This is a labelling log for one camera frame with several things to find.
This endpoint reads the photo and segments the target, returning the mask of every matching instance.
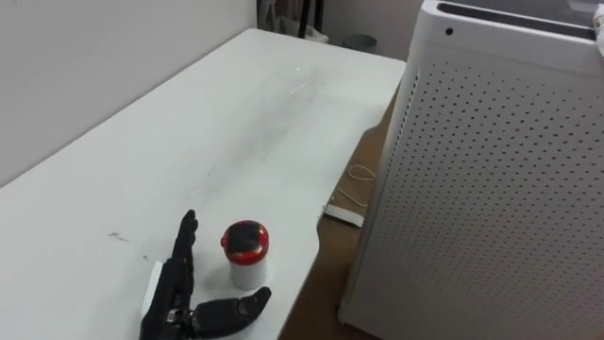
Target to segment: floor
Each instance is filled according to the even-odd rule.
[[[378,172],[380,150],[392,116],[392,107],[391,104],[381,123],[361,139],[350,164],[362,164],[374,173]],[[373,185],[374,182],[355,181],[343,174],[338,186],[358,201],[367,202]],[[339,193],[334,194],[332,203],[361,215],[365,213],[364,208],[357,207]],[[336,318],[359,230],[323,218],[317,232],[319,255],[279,340],[375,340],[371,335],[342,325]]]

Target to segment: prosthetic hand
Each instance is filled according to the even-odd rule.
[[[188,211],[180,223],[172,257],[161,266],[153,299],[143,317],[140,340],[211,339],[239,332],[262,313],[271,297],[261,287],[248,297],[217,299],[190,309],[197,220]]]

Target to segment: red lid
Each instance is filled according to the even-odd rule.
[[[268,252],[268,231],[255,221],[240,221],[228,227],[220,240],[229,261],[239,265],[257,264]]]

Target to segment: white table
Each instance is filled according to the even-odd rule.
[[[319,248],[316,225],[404,62],[245,31],[0,190],[0,332],[137,339],[154,261],[200,221],[193,303],[244,295],[226,227],[271,235],[273,296],[233,339],[276,339]]]

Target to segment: scratch mark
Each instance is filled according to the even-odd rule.
[[[108,237],[113,237],[114,239],[118,240],[118,241],[122,241],[122,242],[128,242],[130,243],[130,240],[124,238],[124,237],[120,237],[121,233],[118,231],[114,231],[111,234],[107,235]]]

